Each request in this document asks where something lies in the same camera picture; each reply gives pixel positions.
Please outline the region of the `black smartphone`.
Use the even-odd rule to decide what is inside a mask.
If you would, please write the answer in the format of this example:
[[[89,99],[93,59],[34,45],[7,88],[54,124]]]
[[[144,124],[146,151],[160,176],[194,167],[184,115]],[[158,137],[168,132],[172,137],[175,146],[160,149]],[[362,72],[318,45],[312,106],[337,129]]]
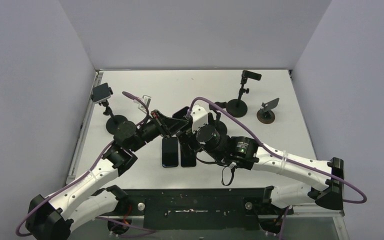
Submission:
[[[180,146],[180,165],[182,168],[193,168],[197,165],[196,153],[188,146]]]
[[[161,165],[163,168],[175,168],[179,165],[179,146],[176,137],[162,139]]]

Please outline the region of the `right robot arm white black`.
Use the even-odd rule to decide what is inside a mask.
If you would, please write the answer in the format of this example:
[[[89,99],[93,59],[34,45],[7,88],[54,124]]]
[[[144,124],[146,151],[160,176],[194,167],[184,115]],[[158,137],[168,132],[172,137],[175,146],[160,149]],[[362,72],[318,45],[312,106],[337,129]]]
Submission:
[[[285,186],[269,186],[269,195],[261,199],[262,209],[269,214],[287,206],[315,203],[328,210],[344,208],[344,161],[315,160],[260,146],[256,140],[245,136],[221,134],[212,125],[193,131],[188,129],[176,134],[180,146],[193,156],[206,152],[215,163],[237,169],[264,171],[296,181]]]

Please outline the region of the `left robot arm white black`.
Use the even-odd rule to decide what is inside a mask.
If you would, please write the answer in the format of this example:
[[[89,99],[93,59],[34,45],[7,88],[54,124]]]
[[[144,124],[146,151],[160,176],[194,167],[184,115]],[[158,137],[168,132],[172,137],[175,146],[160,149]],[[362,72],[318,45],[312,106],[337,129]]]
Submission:
[[[189,107],[173,117],[158,110],[148,117],[150,120],[140,125],[127,119],[121,121],[113,140],[85,173],[47,197],[41,194],[34,197],[22,221],[28,234],[37,240],[66,240],[78,227],[102,214],[125,213],[128,208],[125,192],[116,185],[104,186],[133,166],[138,159],[135,151],[157,137],[167,139],[183,129],[191,129],[197,122]]]

